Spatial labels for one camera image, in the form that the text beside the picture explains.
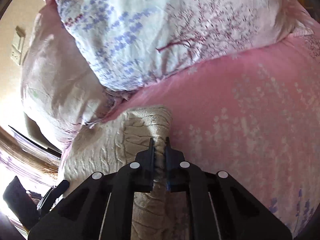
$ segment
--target cream quilted blanket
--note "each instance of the cream quilted blanket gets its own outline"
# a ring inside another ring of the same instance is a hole
[[[93,172],[118,171],[146,150],[150,137],[155,142],[156,180],[151,193],[135,193],[131,239],[172,239],[174,223],[166,212],[166,188],[163,181],[164,145],[169,136],[171,114],[163,107],[128,110],[117,119],[83,127],[71,151],[60,167],[60,178],[70,181],[67,196]]]

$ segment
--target pillow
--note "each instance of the pillow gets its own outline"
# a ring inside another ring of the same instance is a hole
[[[56,3],[46,1],[22,66],[21,96],[24,112],[64,150],[82,125],[105,117],[121,98],[106,93],[64,29]]]
[[[80,52],[114,91],[282,40],[299,24],[287,17],[287,1],[56,0]]]

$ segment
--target pink tree print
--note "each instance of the pink tree print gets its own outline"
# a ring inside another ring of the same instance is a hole
[[[224,0],[185,0],[179,8],[167,4],[168,21],[175,31],[169,43],[157,50],[183,46],[182,65],[252,47],[251,38],[257,31],[255,9],[233,8]]]
[[[305,37],[305,41],[313,59],[320,59],[320,41],[314,35]]]

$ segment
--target pink floral bedding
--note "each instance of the pink floral bedding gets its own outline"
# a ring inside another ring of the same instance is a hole
[[[194,65],[120,105],[172,111],[172,147],[208,172],[228,171],[297,235],[320,202],[320,25],[263,49]]]

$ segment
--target light switch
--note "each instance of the light switch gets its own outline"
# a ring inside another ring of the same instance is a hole
[[[22,52],[24,37],[16,30],[13,36],[12,46],[19,52]]]

